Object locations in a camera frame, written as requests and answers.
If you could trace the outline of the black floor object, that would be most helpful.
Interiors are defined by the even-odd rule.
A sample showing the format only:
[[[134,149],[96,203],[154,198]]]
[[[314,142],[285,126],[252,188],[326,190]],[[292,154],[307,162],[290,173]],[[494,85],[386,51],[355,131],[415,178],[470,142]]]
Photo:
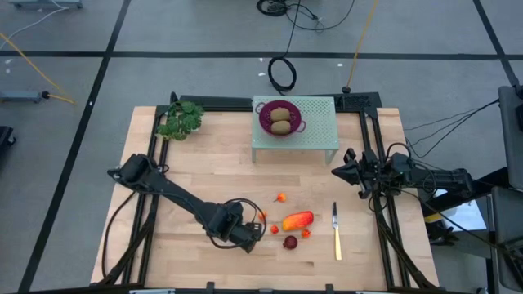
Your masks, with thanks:
[[[13,129],[7,126],[0,126],[0,148],[12,146],[16,143]]]

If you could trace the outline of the grey floor base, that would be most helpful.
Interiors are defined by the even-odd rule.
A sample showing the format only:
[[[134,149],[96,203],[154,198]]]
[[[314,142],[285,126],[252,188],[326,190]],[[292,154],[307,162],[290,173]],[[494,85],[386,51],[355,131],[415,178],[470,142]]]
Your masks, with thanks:
[[[71,8],[76,7],[78,9],[83,8],[82,0],[7,0],[11,5],[16,8],[26,8],[26,7],[58,7],[62,8]]]
[[[42,94],[38,91],[0,91],[0,100],[39,103]]]

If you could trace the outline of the grey equipment cart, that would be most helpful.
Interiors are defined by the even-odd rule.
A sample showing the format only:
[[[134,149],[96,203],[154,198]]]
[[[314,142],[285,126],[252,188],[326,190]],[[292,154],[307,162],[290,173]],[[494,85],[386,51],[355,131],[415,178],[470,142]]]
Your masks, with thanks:
[[[497,245],[523,258],[523,192],[494,187],[491,199]],[[518,261],[521,277],[516,278],[508,259],[501,251],[495,251],[498,285],[523,294],[523,261]]]

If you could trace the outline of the orange red mango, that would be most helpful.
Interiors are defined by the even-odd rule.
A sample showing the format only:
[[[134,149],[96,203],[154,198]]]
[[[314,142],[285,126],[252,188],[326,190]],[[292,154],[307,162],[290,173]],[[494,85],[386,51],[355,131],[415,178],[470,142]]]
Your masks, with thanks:
[[[314,222],[314,213],[311,211],[298,212],[286,216],[282,221],[284,231],[303,229]]]

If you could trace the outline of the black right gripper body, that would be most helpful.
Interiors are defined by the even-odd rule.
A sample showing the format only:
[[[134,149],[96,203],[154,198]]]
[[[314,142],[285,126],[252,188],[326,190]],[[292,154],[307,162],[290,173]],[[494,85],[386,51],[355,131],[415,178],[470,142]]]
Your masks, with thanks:
[[[376,154],[370,149],[362,152],[361,159],[356,160],[356,153],[352,148],[346,151],[346,163],[348,161],[355,162],[355,169],[352,173],[356,174],[356,185],[360,187],[358,195],[360,199],[367,199],[373,190],[374,181],[377,176],[378,158]]]

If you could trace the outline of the black metal rig frame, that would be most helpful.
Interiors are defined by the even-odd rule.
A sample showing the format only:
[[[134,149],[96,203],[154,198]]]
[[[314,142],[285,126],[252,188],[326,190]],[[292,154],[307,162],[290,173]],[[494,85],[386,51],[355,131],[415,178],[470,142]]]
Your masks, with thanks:
[[[249,98],[200,97],[202,127],[166,148],[168,179],[208,201],[248,198],[279,225],[295,212],[311,211],[309,238],[293,250],[285,232],[266,233],[252,252],[214,247],[200,225],[176,204],[161,199],[149,253],[133,257],[132,279],[147,260],[146,287],[383,291],[401,285],[399,260],[382,256],[377,222],[355,186],[334,176],[321,151],[261,151],[252,160],[253,103]],[[276,202],[286,194],[284,203]],[[342,247],[335,259],[333,203]]]

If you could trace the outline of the knife with cream handle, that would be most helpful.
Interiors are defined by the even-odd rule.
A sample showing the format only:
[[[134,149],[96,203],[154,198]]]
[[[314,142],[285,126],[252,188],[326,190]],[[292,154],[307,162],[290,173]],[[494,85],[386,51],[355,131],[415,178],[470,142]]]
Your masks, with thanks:
[[[333,203],[333,229],[334,229],[334,251],[335,251],[335,259],[337,261],[342,260],[342,247],[341,247],[341,239],[339,234],[339,226],[338,226],[338,218],[337,218],[337,203]]]

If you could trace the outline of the pale green perforated shelf riser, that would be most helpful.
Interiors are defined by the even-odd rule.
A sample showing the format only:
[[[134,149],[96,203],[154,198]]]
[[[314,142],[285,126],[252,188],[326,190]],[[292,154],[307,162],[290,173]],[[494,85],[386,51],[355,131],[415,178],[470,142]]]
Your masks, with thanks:
[[[259,102],[286,100],[295,104],[306,122],[303,132],[291,136],[275,137],[259,125],[253,110],[252,160],[257,160],[258,150],[322,150],[325,162],[331,163],[339,150],[337,119],[334,98],[331,96],[254,96],[253,109]]]

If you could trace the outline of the purple colander with handles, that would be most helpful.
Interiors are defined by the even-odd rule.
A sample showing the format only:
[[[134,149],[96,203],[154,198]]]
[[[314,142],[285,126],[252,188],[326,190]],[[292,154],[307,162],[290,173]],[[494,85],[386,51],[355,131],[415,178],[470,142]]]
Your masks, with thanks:
[[[291,124],[291,131],[289,134],[285,136],[276,136],[273,135],[270,132],[270,126],[273,123],[270,120],[270,112],[273,109],[276,108],[286,108],[290,111],[290,124]],[[263,131],[265,131],[267,134],[275,137],[286,137],[291,136],[294,133],[300,133],[303,132],[306,128],[306,122],[302,119],[301,111],[298,109],[298,107],[286,100],[272,100],[269,102],[259,102],[254,107],[255,114],[258,115],[258,122],[260,127]]]

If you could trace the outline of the green plant in white pot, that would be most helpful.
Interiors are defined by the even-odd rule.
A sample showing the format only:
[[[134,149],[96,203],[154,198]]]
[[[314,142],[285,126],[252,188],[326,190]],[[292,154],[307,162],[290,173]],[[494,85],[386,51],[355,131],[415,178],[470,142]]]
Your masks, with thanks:
[[[202,125],[204,109],[191,101],[173,102],[167,111],[164,124],[157,128],[157,135],[165,140],[183,141]]]

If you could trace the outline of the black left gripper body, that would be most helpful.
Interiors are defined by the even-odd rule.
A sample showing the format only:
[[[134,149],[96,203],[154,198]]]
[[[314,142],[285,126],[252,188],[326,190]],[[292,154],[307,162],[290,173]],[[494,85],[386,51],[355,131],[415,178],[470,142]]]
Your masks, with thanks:
[[[250,253],[262,238],[262,224],[249,222],[232,229],[232,243]]]

